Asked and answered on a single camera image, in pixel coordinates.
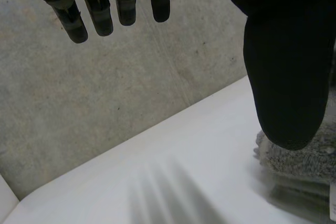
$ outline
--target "gray concrete surface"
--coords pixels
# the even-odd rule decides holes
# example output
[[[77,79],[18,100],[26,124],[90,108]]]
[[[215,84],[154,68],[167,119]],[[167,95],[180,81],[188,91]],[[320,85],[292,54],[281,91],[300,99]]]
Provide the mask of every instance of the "gray concrete surface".
[[[230,0],[172,0],[70,41],[41,0],[0,0],[0,174],[19,199],[243,77],[245,16]]]

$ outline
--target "concrete wall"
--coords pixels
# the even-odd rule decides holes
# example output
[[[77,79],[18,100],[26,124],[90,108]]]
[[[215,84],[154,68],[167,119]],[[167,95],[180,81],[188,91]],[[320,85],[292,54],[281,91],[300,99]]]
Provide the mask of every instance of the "concrete wall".
[[[245,16],[230,0],[172,0],[137,21],[68,39],[41,0],[0,0],[0,173],[19,199],[243,77]]]

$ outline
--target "black fabric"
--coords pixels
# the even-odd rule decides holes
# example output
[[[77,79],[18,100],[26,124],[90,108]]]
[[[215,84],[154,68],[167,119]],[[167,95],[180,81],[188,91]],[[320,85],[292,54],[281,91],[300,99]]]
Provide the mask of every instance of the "black fabric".
[[[261,127],[288,150],[307,146],[328,100],[336,0],[232,0],[248,15],[244,59]]]

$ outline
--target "folded towel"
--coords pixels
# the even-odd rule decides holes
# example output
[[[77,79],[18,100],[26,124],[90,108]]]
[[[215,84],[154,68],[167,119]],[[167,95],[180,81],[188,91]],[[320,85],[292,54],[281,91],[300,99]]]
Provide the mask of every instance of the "folded towel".
[[[329,199],[282,186],[275,186],[268,202],[318,224],[335,224],[329,218]]]

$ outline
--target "white table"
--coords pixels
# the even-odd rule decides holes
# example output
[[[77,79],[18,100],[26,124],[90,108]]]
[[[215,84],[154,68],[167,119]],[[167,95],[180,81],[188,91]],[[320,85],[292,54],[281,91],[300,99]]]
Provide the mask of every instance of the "white table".
[[[4,224],[310,223],[265,200],[259,130],[244,78],[39,188]]]

